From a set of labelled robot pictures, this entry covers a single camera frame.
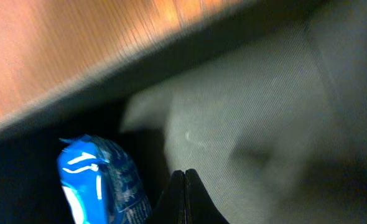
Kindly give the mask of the dark green cardboard box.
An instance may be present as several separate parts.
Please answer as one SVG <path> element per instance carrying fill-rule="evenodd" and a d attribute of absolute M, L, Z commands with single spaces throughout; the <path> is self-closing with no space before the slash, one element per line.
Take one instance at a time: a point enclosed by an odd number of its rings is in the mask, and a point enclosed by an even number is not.
<path fill-rule="evenodd" d="M 119 144 L 152 206 L 367 223 L 367 0 L 0 1 L 0 223 L 73 223 L 57 157 Z"/>

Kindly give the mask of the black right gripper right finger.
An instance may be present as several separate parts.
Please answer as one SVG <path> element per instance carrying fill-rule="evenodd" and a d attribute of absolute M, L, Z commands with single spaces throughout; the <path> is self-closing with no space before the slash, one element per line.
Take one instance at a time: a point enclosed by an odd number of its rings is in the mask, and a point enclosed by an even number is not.
<path fill-rule="evenodd" d="M 185 214 L 189 224 L 229 224 L 195 169 L 185 171 Z"/>

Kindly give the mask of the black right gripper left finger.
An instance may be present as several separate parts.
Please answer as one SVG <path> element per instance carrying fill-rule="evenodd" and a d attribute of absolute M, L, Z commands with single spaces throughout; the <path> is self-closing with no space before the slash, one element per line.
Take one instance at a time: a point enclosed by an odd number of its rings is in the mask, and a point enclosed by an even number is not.
<path fill-rule="evenodd" d="M 184 173 L 181 170 L 172 173 L 167 188 L 146 221 L 147 224 L 184 224 L 186 222 L 184 180 Z"/>

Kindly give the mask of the blue Oreo cookie pack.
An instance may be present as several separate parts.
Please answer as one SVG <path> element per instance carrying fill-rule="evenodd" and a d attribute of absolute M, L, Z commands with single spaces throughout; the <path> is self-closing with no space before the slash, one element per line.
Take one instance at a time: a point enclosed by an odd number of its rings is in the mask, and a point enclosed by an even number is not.
<path fill-rule="evenodd" d="M 137 167 L 115 142 L 63 139 L 58 173 L 75 223 L 145 223 L 152 209 Z"/>

